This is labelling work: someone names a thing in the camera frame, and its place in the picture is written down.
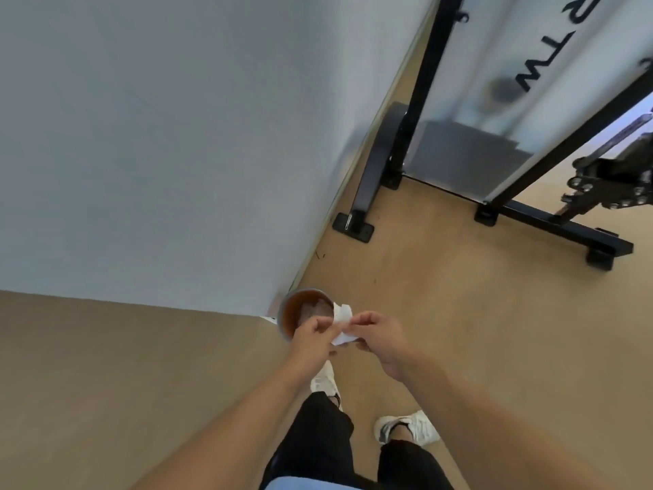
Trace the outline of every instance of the black pants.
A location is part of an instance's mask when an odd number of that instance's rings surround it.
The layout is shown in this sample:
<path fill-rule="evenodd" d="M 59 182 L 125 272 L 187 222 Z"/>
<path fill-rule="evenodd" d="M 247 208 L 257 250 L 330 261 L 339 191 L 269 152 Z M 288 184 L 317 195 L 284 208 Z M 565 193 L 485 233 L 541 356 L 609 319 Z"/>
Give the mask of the black pants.
<path fill-rule="evenodd" d="M 391 440 L 381 449 L 378 484 L 354 472 L 354 424 L 324 392 L 311 394 L 265 468 L 259 490 L 281 476 L 319 479 L 358 489 L 453 490 L 435 458 L 419 445 Z"/>

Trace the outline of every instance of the baseboard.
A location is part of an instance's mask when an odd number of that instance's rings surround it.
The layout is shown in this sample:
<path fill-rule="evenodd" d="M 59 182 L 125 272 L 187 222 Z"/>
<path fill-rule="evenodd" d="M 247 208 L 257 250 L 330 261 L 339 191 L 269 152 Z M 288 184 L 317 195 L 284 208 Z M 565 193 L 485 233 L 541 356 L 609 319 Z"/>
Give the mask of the baseboard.
<path fill-rule="evenodd" d="M 304 276 L 304 273 L 306 271 L 306 268 L 308 268 L 309 263 L 311 263 L 311 260 L 313 259 L 313 255 L 315 254 L 315 250 L 317 249 L 317 245 L 320 243 L 320 240 L 322 240 L 322 236 L 324 235 L 324 231 L 327 230 L 331 226 L 331 218 L 333 217 L 336 208 L 338 207 L 338 203 L 340 201 L 340 198 L 342 197 L 343 192 L 345 191 L 345 188 L 347 187 L 347 184 L 349 183 L 351 176 L 354 173 L 354 170 L 356 170 L 356 167 L 358 166 L 358 162 L 361 161 L 361 156 L 363 154 L 363 148 L 365 144 L 367 143 L 371 131 L 376 131 L 378 130 L 381 120 L 383 116 L 385 115 L 385 111 L 387 110 L 388 106 L 390 106 L 392 96 L 395 93 L 397 84 L 399 84 L 399 81 L 404 73 L 404 70 L 406 66 L 408 65 L 408 62 L 410 62 L 411 58 L 413 57 L 413 54 L 415 52 L 415 48 L 417 47 L 419 41 L 421 40 L 422 37 L 424 37 L 424 33 L 426 31 L 430 30 L 431 24 L 433 22 L 433 18 L 435 16 L 436 8 L 437 8 L 437 1 L 434 0 L 432 3 L 431 7 L 429 7 L 429 11 L 426 13 L 426 16 L 424 17 L 424 20 L 422 20 L 422 23 L 417 30 L 417 33 L 415 37 L 413 38 L 410 47 L 408 48 L 408 51 L 406 52 L 404 56 L 404 60 L 402 61 L 401 65 L 399 66 L 399 70 L 397 71 L 395 75 L 395 79 L 392 81 L 392 84 L 390 85 L 390 89 L 388 89 L 388 92 L 385 95 L 385 98 L 383 99 L 383 102 L 381 103 L 381 106 L 379 107 L 379 110 L 376 113 L 376 116 L 371 122 L 370 128 L 367 131 L 367 134 L 365 134 L 365 137 L 363 141 L 361 142 L 361 145 L 358 147 L 358 151 L 356 152 L 354 156 L 354 160 L 351 162 L 351 165 L 349 166 L 349 169 L 347 170 L 347 174 L 345 175 L 345 178 L 343 179 L 342 183 L 340 184 L 340 187 L 338 188 L 338 192 L 336 193 L 336 197 L 333 199 L 331 205 L 329 206 L 329 211 L 326 215 L 326 218 L 322 222 L 322 227 L 319 230 L 319 233 L 315 237 L 315 240 L 313 244 L 311 245 L 311 249 L 308 251 L 308 254 L 304 258 L 302 262 L 302 266 L 299 268 L 299 271 L 297 272 L 297 275 L 295 276 L 295 279 L 292 281 L 292 285 L 290 286 L 289 292 L 296 289 L 299 286 L 299 282 L 301 281 L 302 277 Z"/>

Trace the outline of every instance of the shoe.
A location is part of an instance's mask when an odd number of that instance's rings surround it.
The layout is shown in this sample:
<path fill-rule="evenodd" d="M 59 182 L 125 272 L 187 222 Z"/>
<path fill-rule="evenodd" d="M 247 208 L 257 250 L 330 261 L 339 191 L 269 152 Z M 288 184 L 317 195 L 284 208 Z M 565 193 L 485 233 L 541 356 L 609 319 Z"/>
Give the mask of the shoe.
<path fill-rule="evenodd" d="M 328 397 L 338 399 L 338 409 L 342 411 L 342 400 L 333 375 L 331 361 L 327 360 L 317 375 L 311 380 L 311 392 L 324 392 Z"/>
<path fill-rule="evenodd" d="M 383 416 L 374 423 L 374 438 L 381 445 L 390 442 L 390 432 L 396 425 L 405 425 L 413 435 L 413 443 L 424 447 L 440 440 L 435 427 L 424 414 L 418 411 L 410 416 Z"/>

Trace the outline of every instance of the person's left hand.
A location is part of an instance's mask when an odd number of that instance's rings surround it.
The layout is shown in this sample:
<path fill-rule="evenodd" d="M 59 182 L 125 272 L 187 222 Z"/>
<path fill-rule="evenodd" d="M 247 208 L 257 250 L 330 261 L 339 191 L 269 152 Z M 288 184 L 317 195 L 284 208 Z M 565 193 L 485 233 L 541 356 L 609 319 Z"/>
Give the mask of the person's left hand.
<path fill-rule="evenodd" d="M 304 385 L 322 369 L 335 350 L 331 341 L 347 322 L 335 322 L 327 316 L 313 316 L 295 330 L 290 350 L 284 362 L 287 371 L 299 384 Z"/>

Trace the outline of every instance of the floor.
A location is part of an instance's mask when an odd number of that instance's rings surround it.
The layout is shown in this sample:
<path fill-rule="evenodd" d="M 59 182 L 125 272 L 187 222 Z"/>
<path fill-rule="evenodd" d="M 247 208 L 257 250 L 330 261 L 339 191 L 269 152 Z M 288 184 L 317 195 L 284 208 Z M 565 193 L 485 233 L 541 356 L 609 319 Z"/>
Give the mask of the floor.
<path fill-rule="evenodd" d="M 396 99 L 407 102 L 418 63 L 419 51 Z M 360 173 L 339 211 L 350 206 Z M 544 179 L 521 199 L 547 208 L 557 182 Z M 579 246 L 506 219 L 489 229 L 473 222 L 473 211 L 410 180 L 396 192 L 381 189 L 371 242 L 328 229 L 301 285 L 355 311 L 398 316 L 424 351 L 551 431 L 619 487 L 653 487 L 649 213 L 586 215 L 586 223 L 636 242 L 635 254 L 604 274 L 584 264 Z M 0 292 L 0 323 L 3 488 L 126 488 L 286 348 L 254 317 L 14 293 Z M 374 419 L 417 407 L 370 355 L 349 348 L 334 368 L 356 425 L 356 468 L 374 477 Z M 445 446 L 431 450 L 454 486 L 466 488 Z"/>

